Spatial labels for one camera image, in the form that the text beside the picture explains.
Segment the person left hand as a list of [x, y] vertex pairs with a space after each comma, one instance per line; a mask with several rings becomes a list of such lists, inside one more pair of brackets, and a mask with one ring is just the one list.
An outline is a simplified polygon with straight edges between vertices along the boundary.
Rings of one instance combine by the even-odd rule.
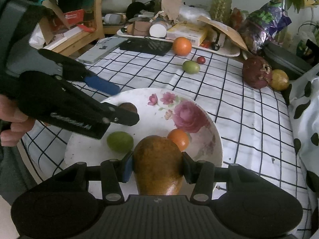
[[35, 119], [22, 113], [14, 101], [2, 94], [1, 120], [11, 123], [8, 130], [1, 131], [1, 145], [4, 147], [16, 146], [20, 139], [33, 129], [35, 124]]

